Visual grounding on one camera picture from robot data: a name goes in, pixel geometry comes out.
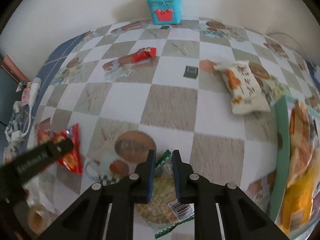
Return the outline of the yellow snack packet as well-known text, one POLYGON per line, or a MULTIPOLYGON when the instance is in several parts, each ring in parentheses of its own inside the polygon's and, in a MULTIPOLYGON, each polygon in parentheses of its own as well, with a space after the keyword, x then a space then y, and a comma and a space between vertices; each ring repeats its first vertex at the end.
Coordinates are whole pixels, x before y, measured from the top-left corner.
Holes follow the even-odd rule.
POLYGON ((281 206, 281 230, 288 235, 310 220, 313 192, 319 177, 319 162, 310 163, 306 173, 285 192, 281 206))

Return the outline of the clear green cracker packet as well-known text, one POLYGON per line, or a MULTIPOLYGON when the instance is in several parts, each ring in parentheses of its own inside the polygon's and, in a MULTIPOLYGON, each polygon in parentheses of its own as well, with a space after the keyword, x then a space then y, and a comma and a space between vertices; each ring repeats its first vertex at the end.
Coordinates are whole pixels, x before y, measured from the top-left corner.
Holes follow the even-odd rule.
POLYGON ((177 226, 194 219, 194 208, 181 204, 176 197, 172 153, 166 150, 156 161, 152 196, 148 204, 137 204, 136 211, 159 239, 177 226))

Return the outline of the red crinkled snack packet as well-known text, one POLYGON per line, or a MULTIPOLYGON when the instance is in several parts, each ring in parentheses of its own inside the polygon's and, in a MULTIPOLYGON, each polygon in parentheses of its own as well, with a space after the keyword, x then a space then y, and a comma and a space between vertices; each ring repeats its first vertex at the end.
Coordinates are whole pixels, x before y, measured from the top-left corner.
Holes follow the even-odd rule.
POLYGON ((82 163, 80 157, 80 127, 76 123, 60 132, 53 132, 48 123, 38 124, 36 127, 38 145, 52 141, 62 150, 62 155, 56 162, 67 168, 70 172, 82 175, 82 163))

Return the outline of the orange striped bread packet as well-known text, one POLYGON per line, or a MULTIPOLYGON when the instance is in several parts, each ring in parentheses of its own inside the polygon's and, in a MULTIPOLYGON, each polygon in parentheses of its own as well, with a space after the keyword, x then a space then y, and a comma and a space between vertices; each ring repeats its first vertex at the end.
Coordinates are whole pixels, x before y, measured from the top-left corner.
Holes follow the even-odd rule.
POLYGON ((306 172, 316 144, 316 131, 308 107, 295 101, 291 111, 290 125, 290 162, 287 187, 291 187, 306 172))

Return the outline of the crumpled wrapper pile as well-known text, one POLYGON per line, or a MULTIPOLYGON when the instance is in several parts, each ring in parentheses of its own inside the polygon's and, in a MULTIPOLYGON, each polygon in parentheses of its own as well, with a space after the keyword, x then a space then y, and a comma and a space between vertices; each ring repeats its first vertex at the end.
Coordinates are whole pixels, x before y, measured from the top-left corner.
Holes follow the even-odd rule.
POLYGON ((11 119, 7 125, 4 134, 8 145, 4 148, 3 163, 8 164, 17 157, 20 151, 20 145, 24 140, 23 134, 23 120, 25 111, 21 101, 15 101, 13 105, 11 119))

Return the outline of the teal shallow tray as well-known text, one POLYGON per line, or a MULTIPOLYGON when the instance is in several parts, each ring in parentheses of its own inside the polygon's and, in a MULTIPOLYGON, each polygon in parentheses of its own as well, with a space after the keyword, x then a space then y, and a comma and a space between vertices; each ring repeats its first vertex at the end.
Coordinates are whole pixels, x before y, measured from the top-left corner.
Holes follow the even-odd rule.
MULTIPOLYGON (((277 118, 277 130, 278 130, 278 154, 276 164, 276 177, 271 193, 270 204, 267 214, 274 222, 279 222, 278 218, 283 202, 286 181, 289 174, 289 162, 290 162, 290 135, 289 135, 289 123, 291 116, 291 109, 295 106, 297 99, 292 96, 285 95, 279 99, 275 104, 276 118, 277 118)), ((307 106, 310 115, 319 124, 319 114, 311 107, 307 106)), ((312 213, 311 219, 298 229, 289 233, 289 239, 307 239, 313 230, 316 228, 319 222, 319 211, 312 213)))

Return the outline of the pink small sachet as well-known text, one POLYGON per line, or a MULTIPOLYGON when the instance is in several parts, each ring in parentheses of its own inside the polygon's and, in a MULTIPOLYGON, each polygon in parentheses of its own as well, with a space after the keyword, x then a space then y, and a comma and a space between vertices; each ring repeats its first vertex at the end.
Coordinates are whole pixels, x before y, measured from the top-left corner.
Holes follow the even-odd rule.
POLYGON ((20 82, 18 84, 18 87, 16 89, 16 92, 22 92, 22 97, 21 97, 21 106, 25 106, 29 102, 29 94, 30 94, 30 89, 31 89, 31 82, 20 82))

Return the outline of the reddish brown pipe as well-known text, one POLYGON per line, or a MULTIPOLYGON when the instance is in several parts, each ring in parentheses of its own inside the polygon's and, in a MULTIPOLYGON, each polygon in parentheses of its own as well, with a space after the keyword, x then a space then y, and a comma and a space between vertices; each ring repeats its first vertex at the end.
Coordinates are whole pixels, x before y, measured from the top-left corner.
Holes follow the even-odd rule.
POLYGON ((17 77, 18 81, 28 81, 30 80, 22 73, 22 71, 16 66, 9 55, 6 55, 3 59, 5 65, 12 71, 12 73, 17 77))

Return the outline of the white cream snack packet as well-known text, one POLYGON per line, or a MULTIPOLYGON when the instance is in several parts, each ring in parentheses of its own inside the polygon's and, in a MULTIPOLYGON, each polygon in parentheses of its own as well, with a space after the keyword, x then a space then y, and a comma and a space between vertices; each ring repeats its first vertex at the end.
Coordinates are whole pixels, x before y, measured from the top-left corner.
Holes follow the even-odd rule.
POLYGON ((245 115, 252 112, 271 111, 248 61, 217 64, 214 69, 221 73, 232 96, 233 114, 245 115))

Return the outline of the checkered tablecloth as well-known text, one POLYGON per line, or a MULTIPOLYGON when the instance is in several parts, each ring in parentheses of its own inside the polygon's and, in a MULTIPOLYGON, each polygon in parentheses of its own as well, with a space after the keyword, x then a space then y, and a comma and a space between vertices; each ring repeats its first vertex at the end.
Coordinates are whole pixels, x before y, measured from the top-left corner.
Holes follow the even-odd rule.
POLYGON ((213 63, 247 60, 267 96, 277 88, 299 100, 319 94, 312 67, 297 52, 265 34, 206 18, 170 27, 141 20, 108 25, 57 47, 38 76, 29 149, 36 126, 59 132, 78 123, 84 171, 52 164, 27 186, 29 207, 43 205, 51 220, 95 180, 111 181, 109 168, 134 168, 141 156, 115 149, 128 131, 150 136, 158 154, 179 150, 182 160, 217 184, 235 182, 265 209, 265 177, 276 168, 276 111, 234 115, 231 94, 213 63), (156 57, 132 62, 154 47, 156 57))

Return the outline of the small red candy packet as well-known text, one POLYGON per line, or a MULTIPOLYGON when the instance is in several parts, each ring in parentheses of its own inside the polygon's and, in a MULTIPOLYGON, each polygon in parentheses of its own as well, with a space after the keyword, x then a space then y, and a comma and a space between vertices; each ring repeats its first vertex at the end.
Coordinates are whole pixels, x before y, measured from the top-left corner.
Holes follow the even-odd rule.
POLYGON ((149 58, 154 59, 156 57, 156 53, 157 53, 157 49, 154 47, 142 48, 139 51, 132 54, 132 62, 136 63, 136 62, 147 60, 149 58))

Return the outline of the teal toy box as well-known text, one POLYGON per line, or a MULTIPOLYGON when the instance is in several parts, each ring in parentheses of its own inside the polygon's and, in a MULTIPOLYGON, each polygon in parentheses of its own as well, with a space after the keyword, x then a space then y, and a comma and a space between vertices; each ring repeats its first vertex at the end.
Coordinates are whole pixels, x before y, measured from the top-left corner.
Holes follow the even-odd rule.
POLYGON ((146 0, 155 25, 180 24, 182 0, 146 0))

